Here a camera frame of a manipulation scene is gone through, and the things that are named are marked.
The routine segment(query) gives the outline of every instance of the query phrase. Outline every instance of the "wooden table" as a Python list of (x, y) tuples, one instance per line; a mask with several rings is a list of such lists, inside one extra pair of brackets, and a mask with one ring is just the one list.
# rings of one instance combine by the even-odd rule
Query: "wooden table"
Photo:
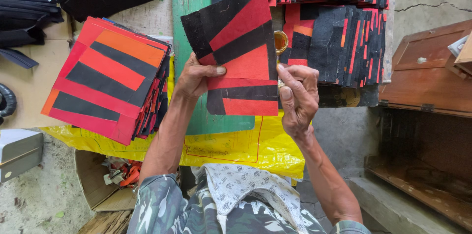
[[(183, 31), (180, 16), (197, 11), (208, 6), (210, 0), (156, 0), (113, 15), (110, 19), (115, 20), (135, 31), (154, 36), (174, 37), (173, 49), (175, 52), (176, 75), (179, 75), (183, 63), (190, 55), (191, 48)], [(386, 24), (386, 51), (384, 57), (384, 83), (391, 79), (391, 63), (393, 55), (393, 20), (395, 11), (395, 0), (390, 0), (390, 10), (387, 11)], [(283, 14), (281, 7), (271, 8), (274, 29), (282, 29)], [(320, 107), (355, 107), (376, 106), (378, 104), (378, 87), (366, 86), (358, 89), (339, 88), (331, 86), (320, 86)], [(236, 122), (245, 120), (240, 118), (209, 116), (204, 106), (197, 108), (194, 115), (198, 116), (190, 124), (200, 128), (205, 125), (215, 132), (228, 132)]]

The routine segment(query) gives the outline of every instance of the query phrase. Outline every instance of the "person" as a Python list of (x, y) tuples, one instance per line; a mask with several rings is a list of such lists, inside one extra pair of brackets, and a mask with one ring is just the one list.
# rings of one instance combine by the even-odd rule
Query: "person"
[[(306, 161), (315, 194), (334, 225), (331, 234), (370, 234), (362, 225), (357, 199), (316, 141), (310, 122), (318, 110), (318, 71), (277, 66), (282, 125)], [(222, 66), (200, 65), (190, 55), (177, 81), (159, 133), (151, 142), (139, 177), (139, 191), (128, 233), (325, 233), (300, 206), (299, 194), (283, 178), (239, 164), (205, 164), (192, 171), (197, 189), (182, 196), (175, 173), (187, 126), (207, 77), (226, 73)]]

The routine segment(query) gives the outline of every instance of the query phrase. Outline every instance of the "plastic bag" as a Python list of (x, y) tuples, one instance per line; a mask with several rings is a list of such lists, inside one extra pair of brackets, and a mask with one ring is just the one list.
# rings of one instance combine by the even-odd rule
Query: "plastic bag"
[[(298, 146), (285, 133), (279, 116), (256, 116), (249, 131), (188, 135), (180, 165), (230, 163), (254, 166), (283, 176), (301, 179), (305, 160)], [(88, 150), (124, 159), (142, 161), (150, 142), (136, 138), (124, 146), (102, 135), (70, 125), (41, 128), (46, 133), (80, 150)]]

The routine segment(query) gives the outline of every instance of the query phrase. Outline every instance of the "concrete floor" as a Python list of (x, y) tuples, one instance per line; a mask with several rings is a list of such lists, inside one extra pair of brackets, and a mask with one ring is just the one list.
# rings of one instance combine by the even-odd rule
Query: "concrete floor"
[[(74, 234), (94, 215), (75, 173), (74, 148), (44, 137), (41, 167), (0, 183), (2, 234)], [(57, 218), (61, 211), (64, 216)]]
[[(396, 0), (394, 50), (405, 35), (472, 19), (472, 0)], [(320, 109), (315, 134), (341, 176), (363, 175), (363, 157), (377, 150), (377, 114), (368, 108)], [(44, 144), (43, 168), (33, 168), (0, 184), (0, 233), (76, 233), (93, 216), (75, 175), (73, 149), (50, 136)], [(304, 206), (327, 231), (326, 219), (312, 191), (309, 178), (299, 183)], [(15, 206), (14, 199), (20, 200)], [(62, 218), (56, 213), (63, 211)], [(387, 230), (364, 215), (373, 234)]]

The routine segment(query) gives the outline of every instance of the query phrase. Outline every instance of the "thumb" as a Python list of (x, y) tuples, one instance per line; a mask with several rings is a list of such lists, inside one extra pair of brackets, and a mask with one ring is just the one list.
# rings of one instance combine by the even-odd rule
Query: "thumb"
[(226, 68), (224, 66), (217, 65), (206, 65), (203, 66), (203, 75), (208, 77), (220, 76), (226, 74)]
[(280, 102), (284, 109), (284, 114), (290, 115), (295, 112), (295, 98), (292, 89), (284, 86), (280, 88)]
[(217, 65), (193, 65), (189, 67), (189, 74), (195, 78), (214, 77), (226, 74), (226, 68)]

